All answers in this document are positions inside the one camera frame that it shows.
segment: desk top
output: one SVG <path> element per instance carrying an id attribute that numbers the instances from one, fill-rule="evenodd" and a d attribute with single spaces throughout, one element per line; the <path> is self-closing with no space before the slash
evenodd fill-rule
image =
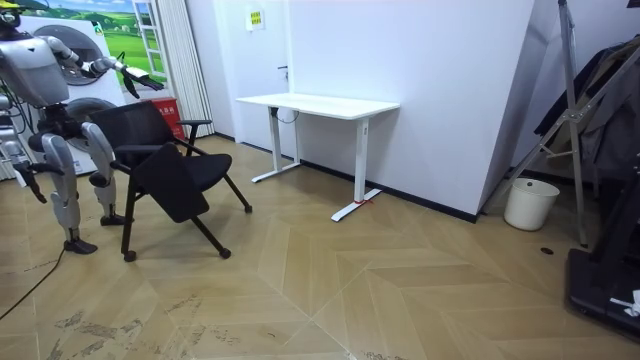
<path id="1" fill-rule="evenodd" d="M 305 114 L 341 120 L 358 120 L 400 107 L 400 104 L 397 103 L 291 93 L 253 96 L 236 100 L 249 104 L 288 108 Z"/>

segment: herringbone floor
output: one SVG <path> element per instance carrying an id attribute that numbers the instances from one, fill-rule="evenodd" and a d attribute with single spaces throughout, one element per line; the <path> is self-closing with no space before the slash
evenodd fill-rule
<path id="1" fill-rule="evenodd" d="M 65 254 L 0 322 L 0 359 L 640 358 L 640 346 L 565 310 L 570 194 L 535 233 L 386 194 L 336 224 L 329 217 L 350 201 L 351 183 L 303 167 L 255 185 L 270 155 L 215 137 L 198 145 L 233 155 L 231 176 L 254 207 L 246 215 L 224 183 L 207 193 L 203 221 L 234 256 L 221 260 L 192 224 L 145 198 L 132 239 L 139 260 L 124 263 L 121 229 L 99 226 L 81 178 L 82 234 L 100 250 Z M 117 179 L 122 212 L 126 178 Z M 4 311 L 53 266 L 63 235 L 50 204 L 14 182 L 0 184 L 0 227 Z"/>

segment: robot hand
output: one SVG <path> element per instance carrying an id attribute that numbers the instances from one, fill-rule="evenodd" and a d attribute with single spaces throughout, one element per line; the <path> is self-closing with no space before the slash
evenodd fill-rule
<path id="1" fill-rule="evenodd" d="M 133 97 L 135 97 L 136 99 L 140 99 L 140 95 L 138 95 L 138 92 L 136 91 L 136 88 L 133 85 L 134 81 L 156 91 L 164 89 L 163 84 L 151 79 L 149 74 L 142 69 L 129 67 L 125 65 L 122 68 L 122 70 L 120 70 L 120 72 L 124 77 L 124 86 L 127 88 L 127 90 L 129 90 L 131 95 L 133 95 Z"/>
<path id="2" fill-rule="evenodd" d="M 20 174 L 20 176 L 22 176 L 22 179 L 27 186 L 31 188 L 33 195 L 35 195 L 38 201 L 43 204 L 47 203 L 47 198 L 45 198 L 40 192 L 40 186 L 38 185 L 34 174 L 37 172 L 52 172 L 61 176 L 64 175 L 62 170 L 49 164 L 30 164 L 28 161 L 13 164 L 13 168 L 18 172 L 18 174 Z"/>

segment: desk foot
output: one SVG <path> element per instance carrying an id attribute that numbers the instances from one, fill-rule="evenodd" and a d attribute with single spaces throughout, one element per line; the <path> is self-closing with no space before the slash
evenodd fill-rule
<path id="1" fill-rule="evenodd" d="M 340 220 L 342 220 L 342 218 L 344 218 L 345 216 L 351 214 L 355 209 L 359 208 L 360 206 L 366 204 L 366 200 L 371 200 L 373 199 L 374 196 L 380 194 L 382 192 L 382 190 L 380 189 L 373 189 L 371 191 L 369 191 L 368 193 L 366 193 L 364 195 L 364 200 L 362 203 L 357 204 L 355 202 L 352 202 L 351 204 L 347 205 L 344 209 L 338 211 L 337 213 L 333 214 L 333 216 L 331 217 L 331 220 L 338 222 Z"/>
<path id="2" fill-rule="evenodd" d="M 266 173 L 266 174 L 262 174 L 262 175 L 260 175 L 260 176 L 256 176 L 256 177 L 254 177 L 253 179 L 251 179 L 251 181 L 253 181 L 254 183 L 259 183 L 260 181 L 262 181 L 262 180 L 264 180 L 264 179 L 266 179 L 266 178 L 270 178 L 270 177 L 272 177 L 272 176 L 274 176 L 274 175 L 278 175 L 278 174 L 280 174 L 280 173 L 283 173 L 283 172 L 285 172 L 285 171 L 287 171 L 287 170 L 289 170 L 289 169 L 293 169 L 294 167 L 298 167 L 298 166 L 300 166 L 300 165 L 302 165 L 302 164 L 300 164 L 300 163 L 293 163 L 293 164 L 291 164 L 291 165 L 287 165 L 287 166 L 283 167 L 283 168 L 282 168 L 282 170 L 280 170 L 280 171 L 278 171 L 278 170 L 274 170 L 274 171 L 268 172 L 268 173 Z"/>

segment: chair leg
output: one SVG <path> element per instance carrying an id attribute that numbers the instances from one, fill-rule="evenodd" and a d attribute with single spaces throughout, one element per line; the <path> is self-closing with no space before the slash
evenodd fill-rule
<path id="1" fill-rule="evenodd" d="M 236 187 L 236 184 L 234 184 L 233 181 L 231 181 L 231 178 L 229 177 L 229 175 L 225 174 L 224 180 L 227 182 L 227 184 L 229 184 L 229 186 L 231 187 L 231 190 L 233 190 L 233 192 L 236 194 L 238 199 L 240 199 L 240 201 L 242 202 L 242 205 L 244 205 L 244 212 L 251 213 L 253 211 L 253 207 L 249 205 L 249 202 L 247 201 L 247 199 L 245 199 L 244 196 L 242 196 L 242 193 L 240 192 L 240 190 L 238 190 L 238 188 Z"/>
<path id="2" fill-rule="evenodd" d="M 198 229 L 202 231 L 207 240 L 209 240 L 209 242 L 216 248 L 216 250 L 218 250 L 218 253 L 220 253 L 220 257 L 222 257 L 223 259 L 228 259 L 231 256 L 231 251 L 220 244 L 218 239 L 213 236 L 211 231 L 209 231 L 209 229 L 202 223 L 200 219 L 198 219 L 197 216 L 191 219 L 191 221 L 196 224 Z"/>
<path id="3" fill-rule="evenodd" d="M 129 177 L 129 187 L 127 189 L 127 204 L 124 214 L 124 229 L 122 230 L 122 246 L 120 252 L 124 255 L 124 261 L 132 262 L 136 260 L 136 252 L 129 250 L 131 240 L 131 225 L 133 223 L 133 211 L 136 204 L 136 190 L 138 185 L 132 177 Z"/>
<path id="4" fill-rule="evenodd" d="M 191 134 L 189 134 L 189 145 L 193 146 L 196 143 L 196 134 L 198 133 L 199 125 L 191 125 Z M 193 154 L 193 150 L 187 149 L 187 157 Z"/>

